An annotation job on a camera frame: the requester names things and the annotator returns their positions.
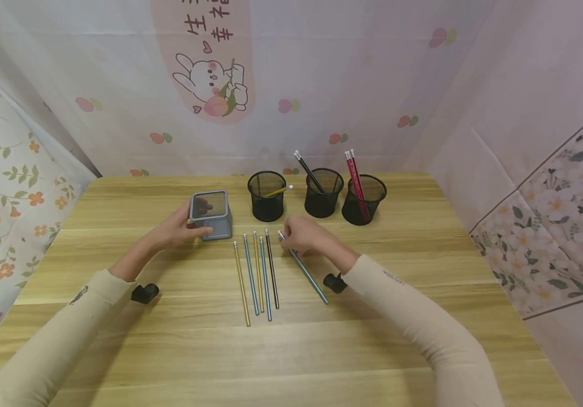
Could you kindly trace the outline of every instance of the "beige sleeve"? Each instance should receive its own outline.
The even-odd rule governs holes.
[[[437,407],[504,406],[483,347],[434,301],[368,256],[361,256],[343,281],[420,349],[436,376]]]
[[[46,407],[137,283],[98,271],[0,370],[0,407]]]

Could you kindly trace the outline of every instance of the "wooden table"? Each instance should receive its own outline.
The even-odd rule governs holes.
[[[381,174],[389,193],[372,224],[336,213],[319,220],[361,253],[423,291],[488,352],[507,406],[573,406],[522,320],[429,175]],[[286,214],[305,214],[300,188]],[[233,237],[274,232],[250,211],[243,176],[104,177],[78,202],[0,326],[0,368],[87,279],[193,192],[228,190]],[[132,302],[101,333],[52,406],[429,406],[433,376],[419,352],[351,290],[324,305],[295,262],[274,245],[280,309],[244,324],[232,239],[160,253],[141,282],[162,296]],[[306,259],[317,281],[334,272]]]

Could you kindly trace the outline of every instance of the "mesh pen cup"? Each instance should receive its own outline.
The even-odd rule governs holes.
[[[348,193],[343,202],[341,214],[343,218],[357,226],[371,223],[377,211],[377,206],[386,198],[386,185],[376,176],[360,175],[361,189],[364,190],[364,199],[360,200],[355,194],[352,180],[348,181]]]
[[[337,198],[343,189],[343,177],[329,168],[316,168],[312,173],[325,193],[318,190],[309,175],[306,176],[305,210],[314,218],[327,218],[334,213]]]
[[[203,236],[203,240],[230,239],[232,237],[232,214],[228,206],[228,193],[218,191],[197,192],[192,195],[189,220],[197,227],[210,226],[214,231]]]
[[[251,194],[253,215],[262,222],[278,220],[284,213],[284,191],[272,197],[267,194],[287,186],[282,175],[274,171],[260,171],[248,180],[248,192]]]

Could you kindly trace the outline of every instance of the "black clip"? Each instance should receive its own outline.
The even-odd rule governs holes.
[[[341,279],[341,273],[336,277],[331,273],[326,275],[323,279],[323,285],[330,288],[335,294],[341,294],[348,287],[348,284]]]
[[[142,287],[138,285],[130,295],[130,299],[137,301],[141,304],[148,304],[153,300],[160,292],[157,285],[151,283]]]

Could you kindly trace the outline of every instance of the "rabbit cartoon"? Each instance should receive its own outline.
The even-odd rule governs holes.
[[[173,78],[190,91],[201,102],[207,102],[213,96],[219,95],[227,85],[226,97],[235,95],[235,109],[245,110],[248,102],[248,90],[244,86],[244,67],[232,64],[230,69],[224,70],[215,60],[198,60],[192,63],[187,55],[178,53],[176,60],[184,68],[183,72],[176,72]]]

